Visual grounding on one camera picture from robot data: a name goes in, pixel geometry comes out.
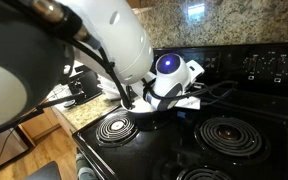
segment granite backsplash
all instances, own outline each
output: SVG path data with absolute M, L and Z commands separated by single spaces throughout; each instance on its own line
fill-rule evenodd
M 288 0 L 142 0 L 153 47 L 288 42 Z

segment stove control panel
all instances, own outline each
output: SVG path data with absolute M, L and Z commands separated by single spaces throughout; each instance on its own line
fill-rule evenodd
M 154 62 L 166 53 L 198 62 L 205 69 L 202 81 L 234 80 L 248 88 L 258 84 L 288 88 L 288 43 L 161 48 L 154 50 Z

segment burner drip pan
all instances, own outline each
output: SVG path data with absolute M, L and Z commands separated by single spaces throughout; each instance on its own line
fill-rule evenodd
M 268 148 L 265 138 L 253 126 L 236 118 L 208 119 L 197 125 L 194 133 L 200 145 L 225 156 L 246 160 L 267 155 L 262 153 Z
M 184 169 L 176 180 L 232 180 L 228 175 L 219 170 L 204 168 Z
M 133 117 L 126 110 L 107 116 L 96 130 L 98 144 L 104 147 L 119 147 L 129 142 L 138 132 Z

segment black appliance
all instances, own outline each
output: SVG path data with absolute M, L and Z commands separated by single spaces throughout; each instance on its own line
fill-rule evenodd
M 117 107 L 88 124 L 73 138 L 99 179 L 288 180 L 288 44 L 154 53 L 198 61 L 206 70 L 200 82 L 239 86 L 200 110 L 134 114 Z
M 67 85 L 72 94 L 84 93 L 84 96 L 67 102 L 64 105 L 65 108 L 84 104 L 102 92 L 102 90 L 97 87 L 99 81 L 97 80 L 98 76 L 94 71 L 84 65 L 76 67 L 75 70 L 79 74 L 70 77 Z

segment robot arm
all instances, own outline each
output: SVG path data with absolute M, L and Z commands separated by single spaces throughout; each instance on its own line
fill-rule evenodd
M 3 50 L 0 52 L 0 126 L 17 121 L 58 84 L 66 65 L 63 59 L 73 59 L 57 38 L 66 40 L 68 37 L 69 43 L 81 49 L 78 60 L 103 77 L 131 85 L 134 92 L 156 110 L 169 109 L 178 101 L 162 100 L 156 95 L 182 95 L 203 72 L 197 63 L 186 64 L 179 56 L 171 54 L 161 57 L 156 76 L 149 73 L 153 61 L 149 38 L 124 0 L 59 2 L 65 6 L 52 0 L 0 1 L 0 50 Z M 46 33 L 23 13 L 32 15 L 38 24 L 51 30 Z

